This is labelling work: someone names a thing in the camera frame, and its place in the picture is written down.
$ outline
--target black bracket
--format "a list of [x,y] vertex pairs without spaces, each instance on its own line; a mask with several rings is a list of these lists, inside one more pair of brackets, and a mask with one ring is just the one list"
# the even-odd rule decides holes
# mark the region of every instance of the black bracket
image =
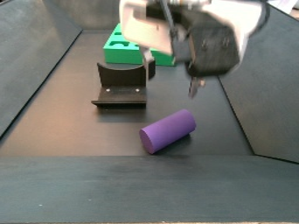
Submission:
[[96,106],[146,105],[146,82],[155,75],[155,61],[147,69],[144,66],[114,69],[98,63],[98,72],[102,88],[98,100],[92,101]]

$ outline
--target green toy block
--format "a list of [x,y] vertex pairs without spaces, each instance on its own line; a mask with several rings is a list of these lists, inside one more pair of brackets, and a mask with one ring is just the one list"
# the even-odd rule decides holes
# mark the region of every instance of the green toy block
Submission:
[[[127,64],[143,64],[143,57],[139,52],[139,45],[126,40],[122,35],[120,24],[107,40],[103,47],[107,63],[127,63]],[[174,57],[151,49],[155,64],[158,66],[174,66]]]

